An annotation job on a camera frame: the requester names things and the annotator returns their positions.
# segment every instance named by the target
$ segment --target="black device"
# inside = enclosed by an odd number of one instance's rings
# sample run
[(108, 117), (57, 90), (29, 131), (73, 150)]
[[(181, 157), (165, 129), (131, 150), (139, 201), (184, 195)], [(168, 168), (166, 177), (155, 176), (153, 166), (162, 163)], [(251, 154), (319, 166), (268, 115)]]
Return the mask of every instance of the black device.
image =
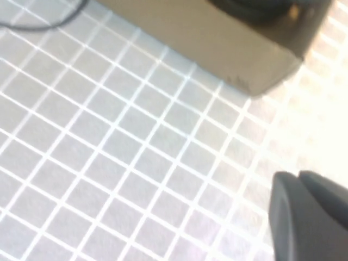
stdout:
[(293, 5), (307, 8), (320, 0), (209, 0), (225, 13), (251, 24), (273, 21)]
[(348, 190), (317, 173), (276, 173), (269, 221), (276, 261), (348, 260)]

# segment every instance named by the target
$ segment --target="gray tile floor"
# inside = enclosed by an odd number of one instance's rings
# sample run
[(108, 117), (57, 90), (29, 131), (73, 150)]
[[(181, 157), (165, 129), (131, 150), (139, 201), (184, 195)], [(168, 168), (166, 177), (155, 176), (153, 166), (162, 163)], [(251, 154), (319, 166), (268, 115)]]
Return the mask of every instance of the gray tile floor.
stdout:
[[(0, 0), (0, 18), (75, 2)], [(342, 12), (257, 99), (96, 2), (56, 32), (0, 30), (0, 260), (273, 260), (272, 174), (348, 185)]]

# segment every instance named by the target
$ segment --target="black cable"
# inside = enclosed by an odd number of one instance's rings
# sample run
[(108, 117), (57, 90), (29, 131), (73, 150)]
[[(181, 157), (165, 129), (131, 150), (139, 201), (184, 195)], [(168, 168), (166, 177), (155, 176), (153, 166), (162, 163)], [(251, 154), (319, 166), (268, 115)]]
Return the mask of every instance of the black cable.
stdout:
[(0, 21), (0, 27), (8, 28), (10, 30), (22, 31), (22, 32), (43, 32), (47, 30), (56, 29), (58, 27), (64, 26), (74, 20), (78, 14), (86, 7), (89, 0), (81, 0), (81, 2), (76, 6), (75, 10), (70, 13), (66, 18), (60, 22), (55, 22), (46, 26), (28, 26), (24, 24), (10, 24)]

